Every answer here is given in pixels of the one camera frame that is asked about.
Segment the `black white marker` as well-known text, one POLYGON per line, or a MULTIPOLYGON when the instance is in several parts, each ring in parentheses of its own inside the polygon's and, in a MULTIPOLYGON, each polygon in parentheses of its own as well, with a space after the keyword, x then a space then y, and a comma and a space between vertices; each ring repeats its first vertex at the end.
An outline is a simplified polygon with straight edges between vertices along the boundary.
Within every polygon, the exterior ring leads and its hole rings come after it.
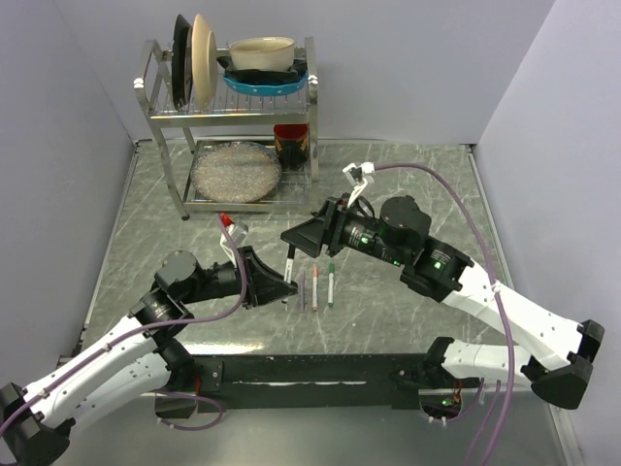
POLYGON ((294 259, 292 257, 287 257, 285 261, 285 270, 283 274, 283 279, 286 283, 291 283, 291 276, 293 270, 294 259))

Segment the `purple pen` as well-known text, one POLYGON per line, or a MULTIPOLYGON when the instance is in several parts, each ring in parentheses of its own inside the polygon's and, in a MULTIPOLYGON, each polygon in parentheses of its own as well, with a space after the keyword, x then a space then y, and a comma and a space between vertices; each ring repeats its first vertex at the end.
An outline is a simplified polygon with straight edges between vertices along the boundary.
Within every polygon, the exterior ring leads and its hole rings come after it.
POLYGON ((307 299, 306 299, 306 272, 302 270, 298 276, 298 302, 299 309, 303 312, 306 309, 307 299))

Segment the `green white marker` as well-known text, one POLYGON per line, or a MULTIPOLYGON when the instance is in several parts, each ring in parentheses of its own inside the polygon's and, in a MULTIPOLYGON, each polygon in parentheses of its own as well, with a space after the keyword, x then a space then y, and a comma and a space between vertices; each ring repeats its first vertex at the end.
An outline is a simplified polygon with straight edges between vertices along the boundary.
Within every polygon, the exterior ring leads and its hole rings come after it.
POLYGON ((329 263, 327 305, 330 308, 334 307, 335 303, 335 272, 335 264, 332 262, 329 263))

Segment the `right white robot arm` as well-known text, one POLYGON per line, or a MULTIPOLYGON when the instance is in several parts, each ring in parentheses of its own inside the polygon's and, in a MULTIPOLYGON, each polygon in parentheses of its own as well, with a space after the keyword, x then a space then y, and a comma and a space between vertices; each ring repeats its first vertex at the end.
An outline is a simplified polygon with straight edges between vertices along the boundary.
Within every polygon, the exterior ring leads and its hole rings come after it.
POLYGON ((281 233, 310 257, 357 250, 401 270, 409 290, 462 311, 510 338, 502 346, 438 338, 424 364, 426 379, 447 386, 454 379, 494 379, 527 385, 543 401, 575 410, 593 373, 605 329, 541 307, 503 283, 471 257, 430 234, 431 219, 415 200, 396 196, 377 217, 330 197, 310 219, 281 233))

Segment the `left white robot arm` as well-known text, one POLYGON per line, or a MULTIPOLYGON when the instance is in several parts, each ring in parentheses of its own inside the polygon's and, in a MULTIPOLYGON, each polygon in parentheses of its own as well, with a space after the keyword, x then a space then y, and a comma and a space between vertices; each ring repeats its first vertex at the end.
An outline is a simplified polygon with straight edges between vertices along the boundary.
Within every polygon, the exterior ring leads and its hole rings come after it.
POLYGON ((108 333, 47 376, 1 389, 1 437, 17 465, 50 465, 70 435, 152 390, 180 390, 196 379, 193 357, 177 336, 193 303, 235 296, 245 308, 293 296, 298 285, 264 264, 252 247, 210 268, 176 250, 151 290, 108 333))

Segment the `red white marker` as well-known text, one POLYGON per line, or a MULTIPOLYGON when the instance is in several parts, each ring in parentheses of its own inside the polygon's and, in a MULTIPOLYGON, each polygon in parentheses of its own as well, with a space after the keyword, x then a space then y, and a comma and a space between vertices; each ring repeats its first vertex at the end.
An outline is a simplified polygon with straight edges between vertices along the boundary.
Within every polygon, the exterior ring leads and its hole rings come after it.
POLYGON ((318 311, 318 304, 319 304, 318 282, 319 282, 319 268, 317 265, 314 265, 312 267, 312 274, 311 274, 311 309, 314 312, 318 311))

